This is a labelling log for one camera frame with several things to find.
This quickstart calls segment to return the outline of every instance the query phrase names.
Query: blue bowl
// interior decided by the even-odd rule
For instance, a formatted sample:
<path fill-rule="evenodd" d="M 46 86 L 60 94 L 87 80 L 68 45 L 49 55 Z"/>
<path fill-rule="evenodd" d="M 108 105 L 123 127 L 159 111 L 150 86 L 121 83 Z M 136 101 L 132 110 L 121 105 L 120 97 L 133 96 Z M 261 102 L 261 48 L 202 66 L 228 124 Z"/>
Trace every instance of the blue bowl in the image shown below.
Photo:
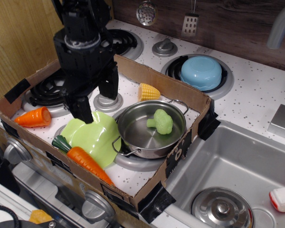
<path fill-rule="evenodd" d="M 200 91 L 211 90 L 221 82 L 222 67 L 208 56 L 191 57 L 182 65 L 180 79 Z"/>

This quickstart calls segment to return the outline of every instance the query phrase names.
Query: backsplash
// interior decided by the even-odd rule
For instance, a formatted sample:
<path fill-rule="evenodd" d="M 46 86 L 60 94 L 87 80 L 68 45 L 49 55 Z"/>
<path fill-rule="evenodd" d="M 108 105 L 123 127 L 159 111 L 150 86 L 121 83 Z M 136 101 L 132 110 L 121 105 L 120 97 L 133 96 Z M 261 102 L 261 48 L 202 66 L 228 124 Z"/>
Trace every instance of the backsplash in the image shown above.
<path fill-rule="evenodd" d="M 144 26 L 136 18 L 141 1 L 113 0 L 114 17 L 167 36 L 285 70 L 285 37 L 277 50 L 266 46 L 271 27 L 285 7 L 285 0 L 196 0 L 197 34 L 181 37 L 185 13 L 194 0 L 152 0 L 158 18 Z"/>

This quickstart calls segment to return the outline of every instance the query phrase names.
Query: cardboard tray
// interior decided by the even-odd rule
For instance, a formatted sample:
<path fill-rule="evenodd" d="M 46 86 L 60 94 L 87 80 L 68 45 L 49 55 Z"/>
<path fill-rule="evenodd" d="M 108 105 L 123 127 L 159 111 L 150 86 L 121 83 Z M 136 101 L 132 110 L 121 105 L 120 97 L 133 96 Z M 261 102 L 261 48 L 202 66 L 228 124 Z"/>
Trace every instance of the cardboard tray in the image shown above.
<path fill-rule="evenodd" d="M 74 163 L 57 148 L 11 120 L 13 115 L 21 108 L 21 96 L 60 69 L 58 60 L 22 80 L 0 99 L 0 119 L 6 131 L 17 138 L 25 147 L 29 148 L 29 151 L 32 152 L 32 162 L 40 169 L 51 175 L 52 171 L 48 166 L 40 165 L 38 160 L 49 160 L 49 157 L 51 157 L 50 159 L 53 161 L 54 158 L 54 160 L 57 160 L 57 163 L 67 167 L 66 171 L 63 170 L 65 175 L 74 179 L 75 183 L 78 183 L 70 184 L 68 181 L 62 181 L 63 184 L 70 189 L 84 197 L 84 190 L 80 189 L 80 184 L 84 183 L 85 189 L 91 189 L 104 195 L 113 204 L 117 205 L 118 208 L 127 211 L 135 217 L 137 217 L 137 213 L 139 212 L 140 215 L 150 223 L 168 205 L 174 202 L 173 197 L 164 189 L 165 181 L 178 164 L 178 161 L 185 157 L 189 145 L 198 135 L 199 123 L 203 120 L 208 111 L 210 111 L 211 98 L 188 84 L 163 75 L 147 66 L 117 55 L 114 59 L 117 62 L 119 73 L 122 73 L 137 83 L 150 84 L 156 87 L 165 97 L 182 100 L 190 108 L 200 113 L 191 128 L 169 153 L 154 176 L 149 179 L 135 196 L 130 196 L 116 187 L 109 186 L 95 175 Z"/>

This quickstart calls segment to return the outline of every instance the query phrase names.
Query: toy broccoli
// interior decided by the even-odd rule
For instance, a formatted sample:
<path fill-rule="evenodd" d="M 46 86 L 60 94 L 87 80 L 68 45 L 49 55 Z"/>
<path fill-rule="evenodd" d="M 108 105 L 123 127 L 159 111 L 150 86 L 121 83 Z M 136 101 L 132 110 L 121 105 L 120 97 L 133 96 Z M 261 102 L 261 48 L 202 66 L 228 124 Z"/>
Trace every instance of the toy broccoli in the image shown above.
<path fill-rule="evenodd" d="M 157 109 L 154 113 L 154 119 L 147 120 L 147 127 L 156 127 L 159 134 L 170 134 L 173 120 L 163 109 Z"/>

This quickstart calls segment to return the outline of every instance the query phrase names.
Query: sink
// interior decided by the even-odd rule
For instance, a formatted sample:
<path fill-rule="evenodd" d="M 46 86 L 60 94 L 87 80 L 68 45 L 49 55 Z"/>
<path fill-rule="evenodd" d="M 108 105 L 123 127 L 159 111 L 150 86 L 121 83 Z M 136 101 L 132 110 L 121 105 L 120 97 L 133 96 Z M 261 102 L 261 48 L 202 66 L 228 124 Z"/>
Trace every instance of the sink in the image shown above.
<path fill-rule="evenodd" d="M 176 199 L 173 206 L 187 215 L 202 190 L 223 187 L 248 202 L 254 228 L 285 228 L 285 213 L 269 199 L 271 190 L 285 186 L 285 145 L 230 122 L 221 121 L 205 141 L 196 138 L 166 184 Z"/>

